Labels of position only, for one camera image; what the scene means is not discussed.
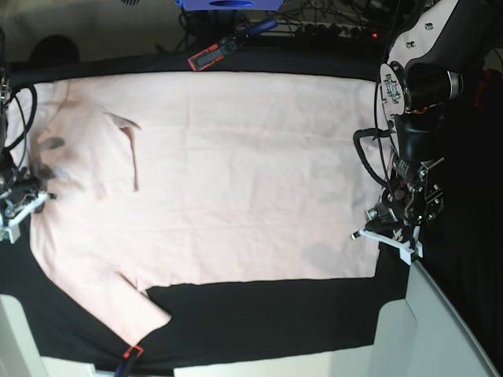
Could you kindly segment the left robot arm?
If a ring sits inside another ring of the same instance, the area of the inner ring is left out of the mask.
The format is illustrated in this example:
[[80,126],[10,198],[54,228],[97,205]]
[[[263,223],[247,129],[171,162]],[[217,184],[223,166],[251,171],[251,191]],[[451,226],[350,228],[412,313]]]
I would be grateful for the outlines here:
[[501,22],[499,1],[418,1],[394,14],[374,87],[374,125],[353,136],[382,189],[357,236],[395,248],[406,264],[423,256],[420,228],[444,207],[433,172],[444,160],[446,110],[468,91]]

